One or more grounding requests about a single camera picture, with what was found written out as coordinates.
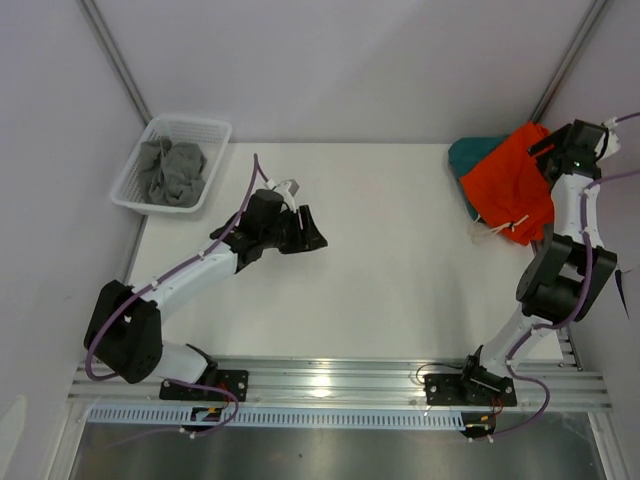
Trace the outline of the orange shorts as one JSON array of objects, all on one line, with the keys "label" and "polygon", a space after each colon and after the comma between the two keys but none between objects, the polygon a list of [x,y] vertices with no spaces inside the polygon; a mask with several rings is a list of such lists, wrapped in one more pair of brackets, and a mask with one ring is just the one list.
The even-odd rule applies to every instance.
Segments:
[{"label": "orange shorts", "polygon": [[544,126],[528,122],[460,178],[477,216],[489,228],[524,246],[541,241],[544,227],[554,220],[549,184],[528,153],[548,134]]}]

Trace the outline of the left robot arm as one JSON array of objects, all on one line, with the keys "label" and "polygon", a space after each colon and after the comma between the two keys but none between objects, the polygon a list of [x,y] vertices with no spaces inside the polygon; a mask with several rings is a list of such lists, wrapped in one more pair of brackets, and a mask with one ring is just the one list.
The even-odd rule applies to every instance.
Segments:
[{"label": "left robot arm", "polygon": [[214,360],[193,345],[164,341],[163,323],[205,287],[239,273],[267,250],[290,255],[327,245],[308,206],[291,207],[282,194],[257,190],[202,249],[166,273],[146,284],[113,280],[102,287],[84,338],[87,376],[100,380],[92,369],[99,360],[111,370],[107,379],[136,384],[155,376],[181,384],[194,399],[209,398],[217,387]]}]

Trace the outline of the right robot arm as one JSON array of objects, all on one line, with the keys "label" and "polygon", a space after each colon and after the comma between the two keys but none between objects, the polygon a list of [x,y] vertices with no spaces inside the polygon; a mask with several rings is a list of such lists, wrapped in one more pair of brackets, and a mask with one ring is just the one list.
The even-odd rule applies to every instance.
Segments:
[{"label": "right robot arm", "polygon": [[620,148],[613,128],[575,120],[529,148],[549,186],[553,220],[518,283],[519,309],[456,380],[466,403],[515,405],[519,363],[553,331],[581,320],[613,273],[617,256],[600,238],[596,208],[598,163]]}]

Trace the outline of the folded green shorts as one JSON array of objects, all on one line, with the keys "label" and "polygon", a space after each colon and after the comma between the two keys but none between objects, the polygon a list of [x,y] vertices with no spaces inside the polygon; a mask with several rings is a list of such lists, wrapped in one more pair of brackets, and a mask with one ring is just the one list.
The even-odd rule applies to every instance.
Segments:
[{"label": "folded green shorts", "polygon": [[468,200],[462,186],[461,178],[470,173],[479,162],[498,148],[507,138],[507,135],[491,137],[463,137],[453,142],[448,149],[448,168],[453,175],[464,201],[466,210],[472,220],[477,219],[478,212]]}]

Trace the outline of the grey shorts in basket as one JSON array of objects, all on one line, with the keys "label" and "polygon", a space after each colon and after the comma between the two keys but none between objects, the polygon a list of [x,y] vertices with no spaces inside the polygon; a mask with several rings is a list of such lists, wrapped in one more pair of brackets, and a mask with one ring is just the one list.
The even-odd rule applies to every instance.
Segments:
[{"label": "grey shorts in basket", "polygon": [[143,199],[160,206],[193,207],[206,184],[202,175],[206,163],[195,143],[173,143],[167,137],[143,142],[138,156]]}]

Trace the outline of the white plastic basket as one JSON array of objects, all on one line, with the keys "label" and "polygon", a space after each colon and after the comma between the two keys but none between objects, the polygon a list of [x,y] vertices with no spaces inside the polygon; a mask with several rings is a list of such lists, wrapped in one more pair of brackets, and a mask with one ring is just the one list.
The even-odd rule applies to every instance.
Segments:
[{"label": "white plastic basket", "polygon": [[212,188],[231,133],[229,123],[211,118],[152,119],[117,177],[111,201],[143,215],[195,212]]}]

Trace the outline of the aluminium corner post right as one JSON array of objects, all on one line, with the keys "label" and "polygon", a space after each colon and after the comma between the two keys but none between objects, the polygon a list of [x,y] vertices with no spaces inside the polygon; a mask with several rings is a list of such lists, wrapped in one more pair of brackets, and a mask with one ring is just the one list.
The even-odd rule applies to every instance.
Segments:
[{"label": "aluminium corner post right", "polygon": [[530,121],[534,123],[542,121],[613,4],[613,0],[593,0],[590,2],[586,13],[539,97],[529,117]]}]

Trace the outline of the aluminium corner post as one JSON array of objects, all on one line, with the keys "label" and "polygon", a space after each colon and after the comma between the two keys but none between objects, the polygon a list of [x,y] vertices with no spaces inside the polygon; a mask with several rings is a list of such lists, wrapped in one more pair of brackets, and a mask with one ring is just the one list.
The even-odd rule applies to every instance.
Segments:
[{"label": "aluminium corner post", "polygon": [[530,121],[534,123],[542,121],[613,4],[613,0],[593,0],[590,2],[586,13],[539,97],[529,117]]},{"label": "aluminium corner post", "polygon": [[152,114],[98,3],[94,0],[78,0],[76,4],[134,112],[143,125],[148,125],[152,120]]}]

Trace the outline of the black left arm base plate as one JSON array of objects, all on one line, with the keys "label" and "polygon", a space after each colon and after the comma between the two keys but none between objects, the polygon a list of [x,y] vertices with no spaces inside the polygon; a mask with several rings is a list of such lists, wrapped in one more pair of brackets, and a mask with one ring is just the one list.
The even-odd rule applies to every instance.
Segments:
[{"label": "black left arm base plate", "polygon": [[189,386],[165,380],[160,387],[159,398],[167,401],[231,402],[231,399],[222,393],[224,390],[230,392],[239,402],[244,402],[249,378],[247,370],[208,368],[195,384]]}]

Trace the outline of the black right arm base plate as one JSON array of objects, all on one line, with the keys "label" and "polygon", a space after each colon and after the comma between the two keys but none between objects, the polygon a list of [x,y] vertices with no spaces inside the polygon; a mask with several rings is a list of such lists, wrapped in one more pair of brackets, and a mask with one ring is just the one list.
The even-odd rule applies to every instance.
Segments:
[{"label": "black right arm base plate", "polygon": [[454,373],[422,373],[426,401],[431,406],[515,407],[518,403],[513,380],[473,367]]}]

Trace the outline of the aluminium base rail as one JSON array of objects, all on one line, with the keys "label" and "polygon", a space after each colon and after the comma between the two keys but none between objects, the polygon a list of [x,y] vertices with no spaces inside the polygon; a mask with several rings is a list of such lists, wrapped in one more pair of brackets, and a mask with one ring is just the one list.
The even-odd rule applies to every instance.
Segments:
[{"label": "aluminium base rail", "polygon": [[[223,370],[246,370],[248,387],[242,406],[280,408],[344,408],[410,410],[436,408],[427,404],[434,390],[425,391],[418,378],[441,366],[433,360],[371,360],[313,358],[223,357]],[[551,412],[610,412],[612,401],[602,374],[552,363],[521,364],[521,376],[539,379],[550,391]],[[90,380],[79,366],[68,402],[160,404],[158,378],[128,384],[121,379]],[[544,390],[535,383],[514,381],[518,406],[507,410],[534,412],[543,403]]]}]

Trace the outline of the aluminium corner post left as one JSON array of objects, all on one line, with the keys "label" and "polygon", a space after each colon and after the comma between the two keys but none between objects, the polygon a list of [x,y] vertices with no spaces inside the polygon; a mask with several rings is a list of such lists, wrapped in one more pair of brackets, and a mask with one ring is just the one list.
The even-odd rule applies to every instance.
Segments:
[{"label": "aluminium corner post left", "polygon": [[76,4],[134,112],[143,125],[148,125],[152,120],[152,114],[98,3],[94,0],[78,0]]}]

